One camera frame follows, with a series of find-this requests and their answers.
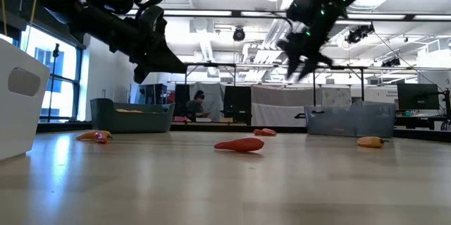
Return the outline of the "narrow black panel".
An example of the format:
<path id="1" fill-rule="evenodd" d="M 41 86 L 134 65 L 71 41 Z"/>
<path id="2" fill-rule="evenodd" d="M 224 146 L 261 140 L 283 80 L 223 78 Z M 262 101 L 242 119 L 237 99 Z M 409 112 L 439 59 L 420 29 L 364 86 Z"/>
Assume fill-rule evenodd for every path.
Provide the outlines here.
<path id="1" fill-rule="evenodd" d="M 175 85 L 175 116 L 189 116 L 186 104 L 190 101 L 190 86 L 184 84 Z"/>

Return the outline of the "black computer monitor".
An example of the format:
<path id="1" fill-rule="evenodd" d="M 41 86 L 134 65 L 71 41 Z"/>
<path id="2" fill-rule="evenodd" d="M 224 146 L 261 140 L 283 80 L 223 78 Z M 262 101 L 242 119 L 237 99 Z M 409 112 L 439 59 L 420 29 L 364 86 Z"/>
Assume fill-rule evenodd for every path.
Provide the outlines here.
<path id="1" fill-rule="evenodd" d="M 397 84 L 399 109 L 437 110 L 440 108 L 436 84 Z"/>

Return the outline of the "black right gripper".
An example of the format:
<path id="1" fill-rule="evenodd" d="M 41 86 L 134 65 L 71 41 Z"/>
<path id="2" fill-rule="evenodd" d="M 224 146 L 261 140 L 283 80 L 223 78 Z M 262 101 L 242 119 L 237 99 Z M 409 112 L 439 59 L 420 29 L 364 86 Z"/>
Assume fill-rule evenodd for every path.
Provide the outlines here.
<path id="1" fill-rule="evenodd" d="M 319 63 L 332 66 L 333 60 L 328 57 L 323 57 L 319 52 L 322 44 L 323 33 L 309 29 L 301 32 L 289 32 L 284 38 L 278 40 L 278 47 L 288 57 L 287 78 L 291 78 L 292 74 L 297 70 L 301 56 L 307 57 L 308 59 L 299 75 L 300 80 L 313 73 Z"/>

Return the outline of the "orange toy chili pepper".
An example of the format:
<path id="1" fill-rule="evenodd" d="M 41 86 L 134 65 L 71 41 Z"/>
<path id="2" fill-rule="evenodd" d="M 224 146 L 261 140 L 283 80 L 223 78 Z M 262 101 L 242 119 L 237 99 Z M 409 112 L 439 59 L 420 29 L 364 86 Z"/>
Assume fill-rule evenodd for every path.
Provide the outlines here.
<path id="1" fill-rule="evenodd" d="M 93 130 L 93 131 L 89 131 L 86 133 L 83 133 L 79 136 L 76 137 L 77 140 L 94 140 L 94 134 L 95 133 L 102 133 L 105 136 L 107 136 L 109 139 L 112 139 L 112 135 L 110 132 L 105 131 L 105 130 Z"/>
<path id="2" fill-rule="evenodd" d="M 357 139 L 357 145 L 360 147 L 382 148 L 388 140 L 380 137 L 361 137 Z"/>

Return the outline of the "white plastic basket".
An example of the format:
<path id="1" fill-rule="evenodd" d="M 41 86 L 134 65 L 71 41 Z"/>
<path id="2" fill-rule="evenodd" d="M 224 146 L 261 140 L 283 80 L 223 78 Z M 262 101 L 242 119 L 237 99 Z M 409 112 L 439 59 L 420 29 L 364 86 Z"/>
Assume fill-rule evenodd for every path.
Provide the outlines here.
<path id="1" fill-rule="evenodd" d="M 32 149 L 49 68 L 0 38 L 0 161 Z"/>

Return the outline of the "dark green plastic basket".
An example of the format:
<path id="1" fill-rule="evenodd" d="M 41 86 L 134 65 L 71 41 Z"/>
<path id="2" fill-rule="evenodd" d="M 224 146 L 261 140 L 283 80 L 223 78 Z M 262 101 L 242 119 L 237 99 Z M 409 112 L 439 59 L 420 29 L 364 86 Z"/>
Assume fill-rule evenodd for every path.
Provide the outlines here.
<path id="1" fill-rule="evenodd" d="M 171 128 L 175 104 L 115 103 L 90 100 L 92 127 L 110 133 L 165 133 Z"/>

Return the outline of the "person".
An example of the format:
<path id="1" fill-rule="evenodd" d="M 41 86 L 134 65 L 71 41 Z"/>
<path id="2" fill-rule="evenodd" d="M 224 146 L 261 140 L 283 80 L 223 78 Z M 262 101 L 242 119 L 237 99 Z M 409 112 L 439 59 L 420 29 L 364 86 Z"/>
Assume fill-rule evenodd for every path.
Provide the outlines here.
<path id="1" fill-rule="evenodd" d="M 186 103 L 187 117 L 191 121 L 196 121 L 197 118 L 208 118 L 211 114 L 210 111 L 205 111 L 202 107 L 205 94 L 202 90 L 198 90 L 193 99 Z"/>

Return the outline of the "large window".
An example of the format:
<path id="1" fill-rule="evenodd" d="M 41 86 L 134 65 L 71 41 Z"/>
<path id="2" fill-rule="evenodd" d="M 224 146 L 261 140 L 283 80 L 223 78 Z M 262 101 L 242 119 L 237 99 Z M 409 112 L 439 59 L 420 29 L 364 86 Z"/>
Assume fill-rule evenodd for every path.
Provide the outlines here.
<path id="1" fill-rule="evenodd" d="M 19 47 L 50 70 L 50 77 L 44 93 L 39 121 L 41 123 L 63 123 L 76 118 L 80 89 L 82 50 L 30 26 L 27 26 L 17 38 L 13 38 L 11 34 L 12 32 L 10 30 L 6 35 L 0 31 L 0 38 Z M 51 71 L 54 63 L 52 52 L 56 43 L 60 44 L 59 57 L 56 60 L 51 117 L 48 117 Z"/>

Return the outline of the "grey translucent plastic basket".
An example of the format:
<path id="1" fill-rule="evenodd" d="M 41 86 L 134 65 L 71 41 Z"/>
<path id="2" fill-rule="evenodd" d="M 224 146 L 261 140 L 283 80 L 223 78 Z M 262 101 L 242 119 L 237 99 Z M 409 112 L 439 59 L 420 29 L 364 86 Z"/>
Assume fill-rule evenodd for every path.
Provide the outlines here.
<path id="1" fill-rule="evenodd" d="M 346 137 L 392 137 L 395 112 L 394 104 L 366 101 L 348 107 L 304 109 L 309 134 Z"/>

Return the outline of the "black tripod stand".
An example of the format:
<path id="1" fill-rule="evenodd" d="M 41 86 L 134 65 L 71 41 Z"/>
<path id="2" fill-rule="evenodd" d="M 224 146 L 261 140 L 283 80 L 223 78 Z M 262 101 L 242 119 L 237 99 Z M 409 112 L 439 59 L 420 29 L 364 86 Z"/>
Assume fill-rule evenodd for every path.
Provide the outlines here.
<path id="1" fill-rule="evenodd" d="M 60 47 L 60 44 L 56 43 L 55 48 L 52 52 L 52 57 L 53 57 L 54 63 L 52 66 L 52 71 L 51 71 L 51 89 L 50 89 L 50 97 L 49 97 L 48 117 L 51 117 L 51 103 L 52 103 L 52 97 L 53 97 L 53 91 L 54 91 L 54 75 L 55 75 L 55 70 L 56 70 L 56 60 L 59 57 L 59 47 Z"/>

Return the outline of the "black overhead lamp fixture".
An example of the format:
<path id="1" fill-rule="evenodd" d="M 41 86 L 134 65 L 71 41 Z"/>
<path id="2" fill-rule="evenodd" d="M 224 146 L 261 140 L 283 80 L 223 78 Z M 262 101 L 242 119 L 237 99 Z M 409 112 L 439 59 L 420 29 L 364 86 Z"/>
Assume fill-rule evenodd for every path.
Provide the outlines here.
<path id="1" fill-rule="evenodd" d="M 400 65 L 401 65 L 400 58 L 397 57 L 397 56 L 389 58 L 389 59 L 386 59 L 381 64 L 381 66 L 384 67 L 384 68 L 385 67 L 387 67 L 387 68 L 388 67 L 396 67 L 396 66 L 400 66 Z"/>
<path id="2" fill-rule="evenodd" d="M 373 24 L 370 25 L 359 25 L 353 29 L 350 30 L 349 35 L 346 36 L 345 41 L 348 44 L 356 44 L 360 42 L 362 39 L 373 33 L 374 26 Z"/>

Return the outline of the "white draped cloth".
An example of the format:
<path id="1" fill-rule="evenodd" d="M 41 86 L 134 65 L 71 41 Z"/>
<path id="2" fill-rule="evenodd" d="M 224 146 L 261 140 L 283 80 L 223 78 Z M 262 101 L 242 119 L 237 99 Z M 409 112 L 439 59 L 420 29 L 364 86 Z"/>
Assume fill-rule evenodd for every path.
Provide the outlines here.
<path id="1" fill-rule="evenodd" d="M 253 126 L 304 126 L 305 119 L 296 115 L 306 107 L 349 107 L 351 103 L 348 87 L 251 86 Z"/>

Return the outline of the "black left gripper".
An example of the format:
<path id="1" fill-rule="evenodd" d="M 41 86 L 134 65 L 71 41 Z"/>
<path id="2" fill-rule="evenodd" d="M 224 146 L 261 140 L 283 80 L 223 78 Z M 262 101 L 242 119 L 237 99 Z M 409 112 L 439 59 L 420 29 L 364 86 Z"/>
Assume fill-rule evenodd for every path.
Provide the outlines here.
<path id="1" fill-rule="evenodd" d="M 134 69 L 133 80 L 141 84 L 149 73 L 185 73 L 186 65 L 169 49 L 165 38 L 164 10 L 151 6 L 138 18 L 117 18 L 111 23 L 108 44 L 110 52 L 120 51 L 133 63 L 144 62 Z"/>

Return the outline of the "wide black panel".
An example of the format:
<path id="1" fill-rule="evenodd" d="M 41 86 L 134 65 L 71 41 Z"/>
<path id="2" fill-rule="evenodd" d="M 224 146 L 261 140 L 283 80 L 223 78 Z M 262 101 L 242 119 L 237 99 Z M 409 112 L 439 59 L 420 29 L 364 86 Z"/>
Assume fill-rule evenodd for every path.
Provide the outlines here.
<path id="1" fill-rule="evenodd" d="M 250 86 L 226 86 L 223 114 L 232 118 L 233 123 L 252 124 L 252 97 Z"/>

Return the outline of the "grey draped cloth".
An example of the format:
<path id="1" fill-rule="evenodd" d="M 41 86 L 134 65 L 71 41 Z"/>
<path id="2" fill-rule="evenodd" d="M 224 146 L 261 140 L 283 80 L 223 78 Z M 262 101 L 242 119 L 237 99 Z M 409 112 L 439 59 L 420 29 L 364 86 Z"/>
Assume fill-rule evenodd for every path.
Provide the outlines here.
<path id="1" fill-rule="evenodd" d="M 223 118 L 223 105 L 225 87 L 219 83 L 194 83 L 190 85 L 190 97 L 193 99 L 197 91 L 204 93 L 202 108 L 204 112 L 210 112 L 209 118 L 213 122 L 219 122 Z"/>

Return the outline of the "black overhead crossbar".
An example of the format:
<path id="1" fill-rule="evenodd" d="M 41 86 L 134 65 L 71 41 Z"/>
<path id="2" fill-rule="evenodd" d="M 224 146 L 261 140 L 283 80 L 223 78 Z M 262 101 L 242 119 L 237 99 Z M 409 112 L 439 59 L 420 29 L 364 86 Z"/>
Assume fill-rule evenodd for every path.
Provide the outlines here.
<path id="1" fill-rule="evenodd" d="M 276 18 L 286 17 L 284 11 L 242 11 L 242 10 L 190 10 L 190 9 L 168 9 L 164 11 L 168 17 L 231 17 L 231 18 Z M 422 14 L 422 13 L 348 13 L 347 17 L 352 20 L 405 20 L 405 21 L 451 21 L 451 14 Z"/>

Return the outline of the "dark blue storage bins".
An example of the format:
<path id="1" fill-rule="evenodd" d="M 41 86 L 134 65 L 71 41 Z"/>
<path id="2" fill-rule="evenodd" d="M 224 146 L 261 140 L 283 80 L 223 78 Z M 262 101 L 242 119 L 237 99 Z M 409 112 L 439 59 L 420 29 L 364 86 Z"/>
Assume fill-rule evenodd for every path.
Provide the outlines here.
<path id="1" fill-rule="evenodd" d="M 166 104 L 167 86 L 164 84 L 140 85 L 135 97 L 136 104 Z"/>

